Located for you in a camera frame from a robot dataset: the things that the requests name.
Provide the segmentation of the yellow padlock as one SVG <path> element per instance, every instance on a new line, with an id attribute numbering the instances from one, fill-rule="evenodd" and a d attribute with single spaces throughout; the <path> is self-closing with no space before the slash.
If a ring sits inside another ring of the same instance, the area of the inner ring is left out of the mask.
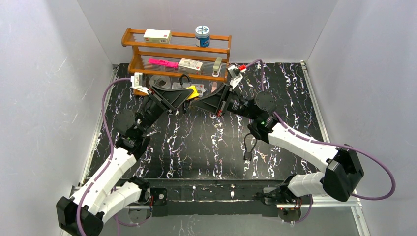
<path id="1" fill-rule="evenodd" d="M 186 100 L 192 100 L 195 99 L 199 96 L 197 89 L 194 85 L 192 85 L 192 80 L 191 77 L 188 74 L 182 74 L 179 77 L 179 83 L 181 85 L 182 89 L 191 89 L 192 93 L 188 96 L 188 98 Z"/>

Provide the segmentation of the black cable loop lock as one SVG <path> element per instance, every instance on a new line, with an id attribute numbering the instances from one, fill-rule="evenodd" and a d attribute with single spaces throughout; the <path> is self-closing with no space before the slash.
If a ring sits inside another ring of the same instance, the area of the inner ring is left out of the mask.
<path id="1" fill-rule="evenodd" d="M 257 145 L 257 142 L 258 142 L 258 140 L 255 138 L 254 144 L 252 145 L 251 148 L 249 148 L 248 147 L 248 144 L 247 144 L 247 141 L 246 141 L 249 136 L 252 136 L 253 138 L 255 138 L 255 136 L 253 134 L 251 134 L 251 133 L 246 134 L 244 136 L 244 138 L 243 138 L 243 145 L 244 145 L 244 155 L 243 155 L 243 158 L 244 158 L 245 161 L 251 161 L 252 160 L 252 158 L 253 158 L 253 151 L 254 151 L 254 149 L 255 149 L 255 147 Z"/>

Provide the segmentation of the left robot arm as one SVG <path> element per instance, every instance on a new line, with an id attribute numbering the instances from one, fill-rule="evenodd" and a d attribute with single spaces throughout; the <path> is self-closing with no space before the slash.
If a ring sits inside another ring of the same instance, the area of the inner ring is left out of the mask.
<path id="1" fill-rule="evenodd" d="M 120 111 L 114 120 L 119 138 L 111 143 L 107 160 L 71 197 L 58 200 L 59 227 L 72 236 L 98 236 L 104 224 L 125 206 L 143 201 L 149 183 L 141 177 L 129 179 L 116 191 L 113 188 L 146 152 L 150 141 L 148 129 L 162 114 L 171 114 L 196 97 L 195 86 L 178 89 L 153 86 L 138 111 Z"/>

